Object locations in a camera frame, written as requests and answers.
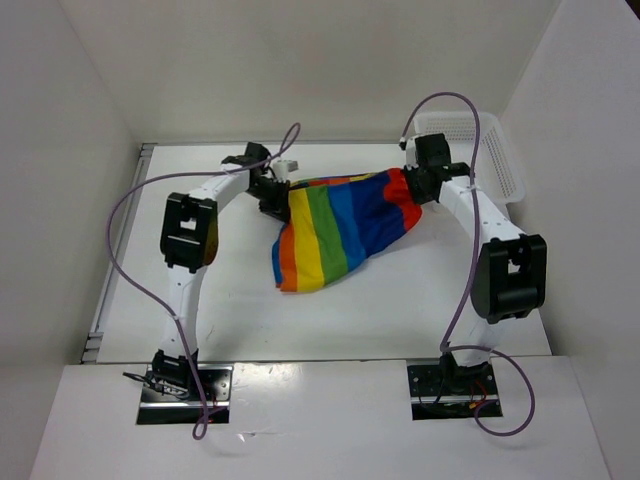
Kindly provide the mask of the rainbow striped shorts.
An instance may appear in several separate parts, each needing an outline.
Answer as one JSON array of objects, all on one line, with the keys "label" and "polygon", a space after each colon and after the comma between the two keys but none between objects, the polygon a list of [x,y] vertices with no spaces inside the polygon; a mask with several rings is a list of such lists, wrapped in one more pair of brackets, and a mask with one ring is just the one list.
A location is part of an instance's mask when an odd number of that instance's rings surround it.
[{"label": "rainbow striped shorts", "polygon": [[322,289],[352,273],[421,219],[401,168],[302,180],[288,192],[290,218],[272,247],[276,286]]}]

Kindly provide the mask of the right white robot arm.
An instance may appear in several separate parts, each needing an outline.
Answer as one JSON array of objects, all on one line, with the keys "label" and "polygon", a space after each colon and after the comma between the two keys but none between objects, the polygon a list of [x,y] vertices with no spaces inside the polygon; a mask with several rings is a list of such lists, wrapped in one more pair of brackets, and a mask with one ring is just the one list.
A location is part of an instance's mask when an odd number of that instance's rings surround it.
[{"label": "right white robot arm", "polygon": [[472,264],[460,305],[441,341],[438,378],[460,393],[488,368],[507,328],[545,300],[547,243],[514,225],[475,183],[473,164],[452,161],[442,133],[401,139],[412,199],[436,202],[472,240]]}]

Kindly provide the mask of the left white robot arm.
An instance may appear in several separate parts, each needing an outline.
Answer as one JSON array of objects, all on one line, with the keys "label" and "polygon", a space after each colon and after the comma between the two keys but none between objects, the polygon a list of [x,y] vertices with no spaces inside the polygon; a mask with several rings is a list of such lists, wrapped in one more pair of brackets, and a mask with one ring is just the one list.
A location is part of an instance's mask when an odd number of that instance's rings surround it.
[{"label": "left white robot arm", "polygon": [[168,196],[160,251],[169,274],[170,325],[153,357],[149,380],[164,385],[175,398],[191,398],[200,385],[196,323],[204,275],[218,252],[219,214],[247,193],[263,213],[286,220],[289,174],[297,169],[295,161],[273,161],[266,147],[250,142],[243,154],[223,160],[219,175],[187,193]]}]

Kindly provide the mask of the white plastic basket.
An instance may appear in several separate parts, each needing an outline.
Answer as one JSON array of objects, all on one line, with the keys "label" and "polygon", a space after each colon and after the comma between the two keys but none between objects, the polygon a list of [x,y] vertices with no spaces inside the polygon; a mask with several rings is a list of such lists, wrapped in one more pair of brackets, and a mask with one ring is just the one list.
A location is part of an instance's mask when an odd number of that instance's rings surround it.
[{"label": "white plastic basket", "polygon": [[[518,203],[526,191],[501,124],[490,113],[479,112],[478,117],[476,183],[498,205]],[[418,113],[413,127],[416,135],[442,133],[450,146],[452,161],[471,163],[476,131],[470,111]]]}]

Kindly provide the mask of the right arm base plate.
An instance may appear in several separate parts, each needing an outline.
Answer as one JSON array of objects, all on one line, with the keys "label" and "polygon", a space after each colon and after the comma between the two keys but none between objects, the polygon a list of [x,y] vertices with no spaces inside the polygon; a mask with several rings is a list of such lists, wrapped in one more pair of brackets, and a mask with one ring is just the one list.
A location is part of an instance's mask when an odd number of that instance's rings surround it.
[{"label": "right arm base plate", "polygon": [[437,359],[408,361],[406,365],[412,418],[445,420],[502,417],[492,366],[452,367]]}]

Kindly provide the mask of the aluminium table edge rail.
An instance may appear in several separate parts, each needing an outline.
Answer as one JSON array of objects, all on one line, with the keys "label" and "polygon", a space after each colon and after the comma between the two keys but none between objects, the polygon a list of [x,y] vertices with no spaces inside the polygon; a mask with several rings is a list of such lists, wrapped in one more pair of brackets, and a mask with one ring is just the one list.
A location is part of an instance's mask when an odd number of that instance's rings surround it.
[{"label": "aluminium table edge rail", "polygon": [[[133,188],[141,183],[147,175],[149,163],[154,151],[155,143],[143,143],[139,152],[136,170],[129,188]],[[117,260],[121,260],[129,240],[131,232],[131,216],[135,215],[139,203],[140,193],[132,193],[127,196],[117,210],[116,219],[119,223],[112,225],[111,245]],[[109,264],[101,293],[94,312],[93,321],[84,343],[80,364],[96,364],[98,354],[106,331],[107,321],[113,297],[118,284],[119,274]]]}]

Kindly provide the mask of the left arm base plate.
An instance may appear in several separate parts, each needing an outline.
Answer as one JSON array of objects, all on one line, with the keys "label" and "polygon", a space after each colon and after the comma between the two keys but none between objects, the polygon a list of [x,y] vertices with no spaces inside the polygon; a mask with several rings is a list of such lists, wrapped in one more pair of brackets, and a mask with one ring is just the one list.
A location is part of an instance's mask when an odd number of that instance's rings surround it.
[{"label": "left arm base plate", "polygon": [[[199,377],[209,409],[209,424],[227,424],[230,415],[234,367],[231,364],[199,364]],[[202,415],[202,402],[195,386],[180,387],[153,377],[128,374],[142,384],[137,425],[194,424]]]}]

